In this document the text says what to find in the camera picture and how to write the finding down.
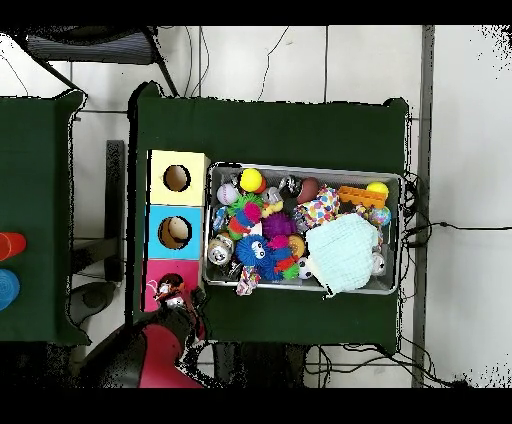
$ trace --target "chair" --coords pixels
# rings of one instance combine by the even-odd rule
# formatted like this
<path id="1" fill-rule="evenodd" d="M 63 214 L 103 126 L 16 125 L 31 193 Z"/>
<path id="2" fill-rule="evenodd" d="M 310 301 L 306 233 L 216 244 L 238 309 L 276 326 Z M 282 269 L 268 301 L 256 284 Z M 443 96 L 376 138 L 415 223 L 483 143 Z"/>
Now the chair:
<path id="1" fill-rule="evenodd" d="M 157 63 L 173 97 L 178 97 L 164 59 L 155 43 L 156 27 L 60 26 L 1 28 L 40 66 L 73 89 L 73 82 L 48 61 L 149 65 Z"/>

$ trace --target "green table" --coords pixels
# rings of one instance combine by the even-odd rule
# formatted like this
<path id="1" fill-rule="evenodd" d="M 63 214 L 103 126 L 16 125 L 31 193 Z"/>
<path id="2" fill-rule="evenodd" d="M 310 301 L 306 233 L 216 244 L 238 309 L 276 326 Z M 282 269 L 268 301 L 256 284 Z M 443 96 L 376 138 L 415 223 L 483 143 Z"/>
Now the green table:
<path id="1" fill-rule="evenodd" d="M 135 319 L 142 315 L 148 150 L 204 152 L 212 162 L 397 174 L 404 170 L 408 106 L 403 99 L 383 106 L 168 99 L 160 96 L 155 83 L 149 83 L 132 96 L 130 114 L 130 150 L 136 149 L 136 165 L 130 162 L 136 166 L 136 213 L 131 220 L 128 217 L 129 225 L 135 225 L 128 259 L 133 254 Z M 291 290 L 255 290 L 251 296 L 237 297 L 231 287 L 207 286 L 206 292 L 204 315 L 211 340 L 378 343 L 391 353 L 396 351 L 396 292 L 338 294 L 326 301 L 320 293 Z"/>
<path id="2" fill-rule="evenodd" d="M 0 311 L 1 341 L 87 344 L 66 316 L 70 277 L 70 117 L 83 93 L 55 99 L 0 98 L 0 231 L 20 232 L 26 250 L 0 262 L 20 279 Z"/>

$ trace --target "orange block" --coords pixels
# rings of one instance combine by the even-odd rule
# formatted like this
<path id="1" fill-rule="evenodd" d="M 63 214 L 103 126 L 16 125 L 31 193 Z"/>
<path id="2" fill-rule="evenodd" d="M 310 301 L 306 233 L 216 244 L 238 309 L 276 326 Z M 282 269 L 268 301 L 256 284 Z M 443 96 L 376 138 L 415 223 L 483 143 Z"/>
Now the orange block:
<path id="1" fill-rule="evenodd" d="M 363 206 L 370 208 L 383 208 L 386 204 L 386 194 L 377 193 L 375 191 L 363 190 L 361 188 L 341 186 L 338 190 L 338 196 L 342 202 L 352 202 L 354 205 L 361 203 Z"/>

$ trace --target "gray plastic bin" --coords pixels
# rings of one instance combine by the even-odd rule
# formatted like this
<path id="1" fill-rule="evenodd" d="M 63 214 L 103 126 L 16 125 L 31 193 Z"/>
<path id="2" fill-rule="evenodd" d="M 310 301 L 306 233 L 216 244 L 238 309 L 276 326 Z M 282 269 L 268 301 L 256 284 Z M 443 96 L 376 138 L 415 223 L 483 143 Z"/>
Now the gray plastic bin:
<path id="1" fill-rule="evenodd" d="M 372 276 L 368 283 L 361 289 L 352 293 L 365 294 L 390 294 L 398 287 L 401 241 L 400 233 L 403 228 L 402 207 L 404 204 L 404 180 L 396 174 L 383 174 L 375 172 L 340 171 L 331 169 L 315 168 L 289 168 L 284 166 L 250 165 L 250 164 L 228 164 L 216 162 L 209 166 L 207 177 L 207 196 L 204 231 L 204 255 L 203 255 L 203 277 L 206 283 L 213 285 L 236 286 L 237 281 L 226 280 L 218 270 L 217 266 L 210 263 L 207 257 L 208 242 L 213 237 L 212 224 L 214 219 L 214 208 L 219 205 L 217 200 L 217 189 L 224 183 L 231 181 L 230 175 L 239 174 L 245 168 L 256 168 L 267 180 L 267 186 L 277 186 L 281 179 L 287 175 L 294 175 L 299 178 L 315 177 L 320 184 L 327 184 L 329 187 L 338 189 L 341 185 L 366 188 L 373 181 L 380 181 L 386 184 L 389 189 L 389 196 L 386 206 L 390 209 L 392 220 L 384 227 L 384 244 L 382 254 L 386 259 L 386 273 L 382 276 Z M 261 280 L 257 290 L 260 289 L 285 289 L 285 290 L 309 290 L 325 292 L 315 278 L 309 280 L 286 280 L 279 283 Z"/>

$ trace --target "red cup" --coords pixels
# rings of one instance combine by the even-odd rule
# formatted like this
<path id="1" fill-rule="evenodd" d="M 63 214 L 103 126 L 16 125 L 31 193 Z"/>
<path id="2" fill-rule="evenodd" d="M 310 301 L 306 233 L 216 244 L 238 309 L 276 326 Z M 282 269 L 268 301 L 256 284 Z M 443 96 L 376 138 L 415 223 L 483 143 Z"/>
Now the red cup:
<path id="1" fill-rule="evenodd" d="M 27 241 L 19 233 L 0 233 L 0 261 L 18 255 L 25 250 Z"/>

